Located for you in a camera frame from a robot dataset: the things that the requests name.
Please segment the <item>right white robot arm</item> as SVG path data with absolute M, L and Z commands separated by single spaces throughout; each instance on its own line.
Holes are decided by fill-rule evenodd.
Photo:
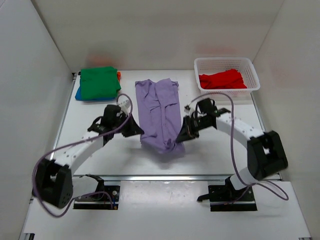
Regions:
M 235 106 L 231 109 L 218 108 L 211 98 L 205 98 L 184 107 L 181 130 L 176 143 L 197 139 L 200 131 L 215 128 L 230 137 L 230 154 L 234 175 L 225 180 L 225 187 L 231 192 L 239 192 L 288 167 L 288 160 L 280 138 L 275 131 L 265 132 L 250 126 L 235 116 Z M 235 161 L 234 142 L 245 147 L 246 167 L 239 170 Z

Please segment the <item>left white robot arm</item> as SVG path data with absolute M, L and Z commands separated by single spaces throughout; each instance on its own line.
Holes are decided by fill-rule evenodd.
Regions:
M 116 134 L 125 138 L 144 134 L 134 120 L 129 101 L 107 105 L 103 115 L 92 122 L 80 141 L 62 146 L 64 151 L 60 156 L 52 160 L 41 157 L 32 172 L 33 195 L 41 203 L 65 208 L 74 194 L 76 170 Z

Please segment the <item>purple t shirt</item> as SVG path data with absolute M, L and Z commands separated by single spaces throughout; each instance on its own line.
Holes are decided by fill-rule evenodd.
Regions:
M 179 83 L 169 78 L 135 82 L 140 137 L 143 147 L 159 154 L 184 155 L 185 147 L 176 138 L 182 128 Z

